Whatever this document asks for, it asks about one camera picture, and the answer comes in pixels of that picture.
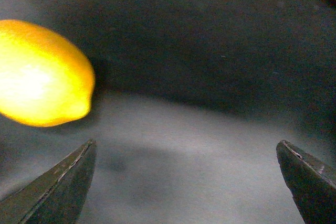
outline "lemon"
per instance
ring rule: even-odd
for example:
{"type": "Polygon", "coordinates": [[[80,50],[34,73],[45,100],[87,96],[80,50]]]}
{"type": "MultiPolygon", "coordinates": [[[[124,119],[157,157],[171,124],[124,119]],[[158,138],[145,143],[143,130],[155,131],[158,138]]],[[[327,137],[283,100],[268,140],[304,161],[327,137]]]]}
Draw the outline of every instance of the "lemon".
{"type": "Polygon", "coordinates": [[[61,35],[21,20],[0,20],[0,113],[30,126],[77,120],[91,109],[90,61],[61,35]]]}

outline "dark wall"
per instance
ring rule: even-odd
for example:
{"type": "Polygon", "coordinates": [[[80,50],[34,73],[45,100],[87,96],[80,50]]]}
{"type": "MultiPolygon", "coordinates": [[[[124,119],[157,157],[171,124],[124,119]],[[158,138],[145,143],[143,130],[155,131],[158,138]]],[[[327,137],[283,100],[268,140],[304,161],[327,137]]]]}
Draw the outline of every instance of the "dark wall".
{"type": "Polygon", "coordinates": [[[99,84],[241,116],[290,110],[305,131],[332,130],[332,0],[27,1],[38,17],[17,18],[78,45],[99,84]]]}

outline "dark background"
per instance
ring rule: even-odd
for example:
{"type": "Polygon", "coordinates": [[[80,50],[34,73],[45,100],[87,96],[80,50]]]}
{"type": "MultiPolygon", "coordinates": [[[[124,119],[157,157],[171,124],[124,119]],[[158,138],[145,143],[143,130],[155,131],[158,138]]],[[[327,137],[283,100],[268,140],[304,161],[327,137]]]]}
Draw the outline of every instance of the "dark background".
{"type": "MultiPolygon", "coordinates": [[[[222,112],[244,122],[267,124],[280,114],[289,125],[295,121],[295,131],[303,137],[329,141],[329,155],[335,160],[333,0],[0,0],[0,4],[1,19],[48,27],[88,56],[97,76],[93,107],[100,104],[100,91],[108,89],[222,112]]],[[[95,115],[93,111],[88,117],[92,125],[95,115]]],[[[51,133],[66,135],[83,127],[75,122],[51,133]]]]}

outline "yellow lemon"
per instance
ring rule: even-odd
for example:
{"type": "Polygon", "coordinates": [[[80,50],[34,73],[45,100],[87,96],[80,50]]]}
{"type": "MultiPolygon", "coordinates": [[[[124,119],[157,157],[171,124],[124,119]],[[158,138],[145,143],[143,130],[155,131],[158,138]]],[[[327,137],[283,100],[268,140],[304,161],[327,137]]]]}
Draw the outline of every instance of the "yellow lemon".
{"type": "Polygon", "coordinates": [[[44,27],[0,20],[0,113],[22,124],[55,126],[91,109],[94,71],[71,42],[44,27]]]}

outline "gray floor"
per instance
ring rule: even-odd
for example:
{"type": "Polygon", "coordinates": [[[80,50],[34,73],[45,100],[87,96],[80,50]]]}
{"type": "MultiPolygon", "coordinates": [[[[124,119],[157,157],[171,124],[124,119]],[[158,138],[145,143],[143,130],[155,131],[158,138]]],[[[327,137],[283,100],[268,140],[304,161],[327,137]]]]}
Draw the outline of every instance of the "gray floor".
{"type": "Polygon", "coordinates": [[[63,34],[97,74],[92,112],[40,129],[0,117],[0,198],[88,138],[79,223],[303,223],[286,139],[336,166],[330,0],[0,0],[63,34]]]}

